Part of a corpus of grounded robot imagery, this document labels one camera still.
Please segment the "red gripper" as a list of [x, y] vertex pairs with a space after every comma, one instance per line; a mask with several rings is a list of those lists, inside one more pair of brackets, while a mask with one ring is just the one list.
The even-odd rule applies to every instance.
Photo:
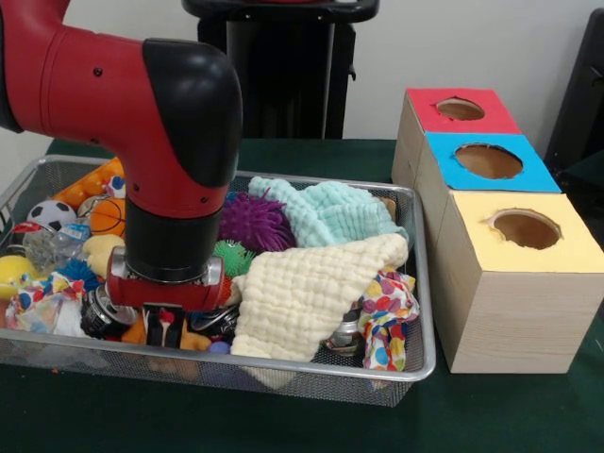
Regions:
[[[166, 347], [180, 348], [183, 310], [212, 311], [220, 305], [219, 297], [225, 276], [221, 258], [211, 257], [205, 264], [201, 277], [188, 282], [158, 282], [140, 277], [129, 268], [126, 258], [125, 247], [114, 247], [111, 250], [106, 292], [114, 306], [173, 306], [166, 310]], [[147, 345], [162, 346], [163, 326], [159, 313], [159, 307], [144, 309]]]

